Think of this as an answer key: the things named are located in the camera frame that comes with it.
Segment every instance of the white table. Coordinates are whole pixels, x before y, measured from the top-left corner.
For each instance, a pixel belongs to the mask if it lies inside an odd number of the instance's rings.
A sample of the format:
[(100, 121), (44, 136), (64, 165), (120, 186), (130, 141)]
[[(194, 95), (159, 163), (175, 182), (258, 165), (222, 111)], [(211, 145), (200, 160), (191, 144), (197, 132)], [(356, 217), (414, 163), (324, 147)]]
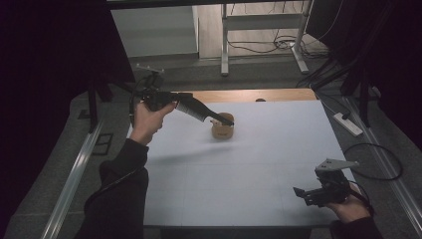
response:
[(233, 137), (214, 139), (210, 119), (165, 118), (149, 145), (145, 226), (314, 227), (336, 218), (292, 189), (320, 188), (315, 167), (344, 160), (319, 101), (207, 106), (235, 117)]

